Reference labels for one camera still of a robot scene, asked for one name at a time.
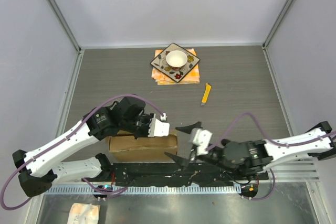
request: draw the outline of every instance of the black wire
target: black wire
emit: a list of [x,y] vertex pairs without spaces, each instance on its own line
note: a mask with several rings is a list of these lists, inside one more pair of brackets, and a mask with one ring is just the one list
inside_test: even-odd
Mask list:
[[237,183],[237,184],[240,184],[241,186],[246,186],[246,185],[248,185],[248,184],[251,183],[251,180],[249,180],[247,183],[239,183],[239,182],[235,181],[235,180],[231,177],[231,175],[229,175],[229,173],[224,173],[224,174],[226,174],[226,175],[227,175],[233,182],[235,182],[235,183]]

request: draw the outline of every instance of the yellow cloth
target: yellow cloth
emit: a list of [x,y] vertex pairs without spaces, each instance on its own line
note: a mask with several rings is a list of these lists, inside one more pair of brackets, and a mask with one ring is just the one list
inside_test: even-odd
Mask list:
[[[154,58],[158,56],[163,50],[156,50]],[[194,48],[188,49],[189,52],[196,55]],[[153,67],[152,78],[158,83],[158,85],[173,85],[173,84],[194,84],[199,83],[200,71],[198,69],[198,64],[183,78],[179,83],[173,81],[168,76],[158,71]]]

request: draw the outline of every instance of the gray floor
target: gray floor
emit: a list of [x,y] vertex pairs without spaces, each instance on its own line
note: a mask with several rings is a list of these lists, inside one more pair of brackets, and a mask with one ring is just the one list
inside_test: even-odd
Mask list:
[[[270,185],[261,184],[260,194]],[[237,194],[132,195],[97,201],[92,195],[45,195],[38,224],[67,223],[73,203],[100,205],[98,224],[318,223],[305,183],[278,183],[266,200]]]
[[[154,48],[86,50],[67,129],[108,98],[135,93],[161,107],[169,116],[171,129],[202,121],[203,127],[213,132],[213,141],[245,111],[254,113],[271,137],[289,135],[260,46],[196,47],[195,50],[201,59],[201,83],[170,86],[158,86],[151,78]],[[207,104],[201,107],[206,82],[212,85],[212,90]],[[261,138],[249,118],[242,119],[229,135],[234,141]],[[188,136],[181,133],[178,139],[179,154],[185,156],[190,150]],[[101,141],[67,160],[90,158],[100,152],[112,159],[105,142]]]

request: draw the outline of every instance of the cardboard box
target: cardboard box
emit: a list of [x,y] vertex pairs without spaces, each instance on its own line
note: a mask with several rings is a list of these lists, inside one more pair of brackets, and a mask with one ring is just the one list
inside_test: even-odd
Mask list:
[[177,136],[140,137],[118,135],[107,137],[109,152],[121,162],[162,162],[171,161],[164,152],[177,154]]

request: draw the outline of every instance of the patterned tray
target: patterned tray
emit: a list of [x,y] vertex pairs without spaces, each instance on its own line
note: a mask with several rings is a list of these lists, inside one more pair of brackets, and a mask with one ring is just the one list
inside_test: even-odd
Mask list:
[[[180,70],[171,69],[166,61],[166,56],[169,52],[179,50],[184,52],[188,56],[187,64]],[[152,60],[151,65],[155,67],[160,72],[164,73],[166,76],[171,78],[175,82],[180,82],[184,77],[199,63],[200,59],[196,55],[187,51],[183,47],[172,43],[166,49],[164,49],[158,56]]]

